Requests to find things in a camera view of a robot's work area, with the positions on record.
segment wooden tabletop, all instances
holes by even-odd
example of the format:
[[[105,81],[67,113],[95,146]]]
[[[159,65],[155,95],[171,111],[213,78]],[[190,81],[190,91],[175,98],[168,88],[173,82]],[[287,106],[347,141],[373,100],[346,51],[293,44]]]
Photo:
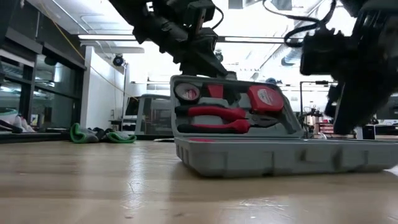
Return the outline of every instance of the wooden tabletop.
[[[174,144],[0,145],[0,223],[398,223],[398,170],[203,179]]]

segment glass window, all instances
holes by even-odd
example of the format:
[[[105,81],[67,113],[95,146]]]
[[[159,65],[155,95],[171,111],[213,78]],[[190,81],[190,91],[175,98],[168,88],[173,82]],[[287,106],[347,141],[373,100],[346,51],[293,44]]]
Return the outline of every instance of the glass window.
[[[21,85],[6,81],[0,87],[0,111],[19,110]]]
[[[1,65],[6,75],[22,78],[24,73],[24,64],[11,60],[9,58],[0,56]]]
[[[35,66],[35,83],[54,88],[54,91],[76,94],[76,71],[57,62],[54,58],[38,55]]]
[[[74,106],[73,99],[35,89],[30,125],[38,128],[69,128]]]

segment tool case lid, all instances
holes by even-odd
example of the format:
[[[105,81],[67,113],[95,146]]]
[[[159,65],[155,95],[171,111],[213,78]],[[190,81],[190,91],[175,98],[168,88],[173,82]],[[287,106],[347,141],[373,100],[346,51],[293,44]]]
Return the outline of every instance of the tool case lid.
[[[249,88],[254,85],[265,85],[271,87],[272,89],[278,91],[284,97],[284,108],[283,114],[286,119],[291,124],[292,128],[295,130],[293,134],[287,134],[286,129],[280,123],[270,127],[270,128],[251,128],[250,131],[246,134],[208,134],[208,133],[181,133],[177,130],[177,126],[180,124],[187,124],[189,119],[187,118],[178,118],[175,114],[175,107],[180,106],[180,101],[175,95],[174,87],[180,83],[190,83],[199,87],[199,89],[203,85],[212,84],[212,85],[223,85],[223,86],[233,86],[234,89],[240,88]],[[172,122],[172,131],[176,138],[191,138],[191,137],[208,137],[208,138],[302,138],[304,131],[301,128],[301,125],[296,118],[289,100],[283,95],[282,90],[273,84],[268,83],[255,83],[255,82],[244,82],[237,80],[225,80],[220,78],[207,78],[207,77],[194,77],[187,75],[174,75],[170,79],[170,100],[171,100],[171,122]]]

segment plastic tool case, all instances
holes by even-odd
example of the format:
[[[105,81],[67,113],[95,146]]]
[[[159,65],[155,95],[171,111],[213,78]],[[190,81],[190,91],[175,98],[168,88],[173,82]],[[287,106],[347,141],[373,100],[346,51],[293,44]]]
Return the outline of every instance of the plastic tool case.
[[[377,172],[398,164],[395,142],[302,139],[303,130],[289,101],[275,85],[183,75],[173,76],[170,84],[177,155],[186,166],[203,176]],[[254,86],[258,95],[250,91]],[[209,115],[214,105],[227,110],[241,108],[248,115],[255,113],[253,105],[258,102],[253,102],[253,97],[263,97],[268,103],[270,100],[261,94],[264,93],[261,86],[282,96],[282,114],[271,111],[279,123],[234,131],[229,125],[232,121],[227,123],[220,118],[223,110]],[[181,107],[197,106],[204,106],[208,111],[181,113]],[[212,128],[217,127],[215,125],[227,129]]]

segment red pliers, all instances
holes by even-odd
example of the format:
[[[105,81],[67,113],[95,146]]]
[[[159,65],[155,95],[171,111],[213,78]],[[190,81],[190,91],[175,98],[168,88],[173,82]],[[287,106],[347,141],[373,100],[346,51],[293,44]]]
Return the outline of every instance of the red pliers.
[[[228,124],[180,124],[177,130],[181,133],[207,134],[244,134],[250,128],[268,128],[278,123],[277,119],[247,113],[241,108],[225,108],[220,105],[187,105],[175,108],[177,116],[219,116]]]

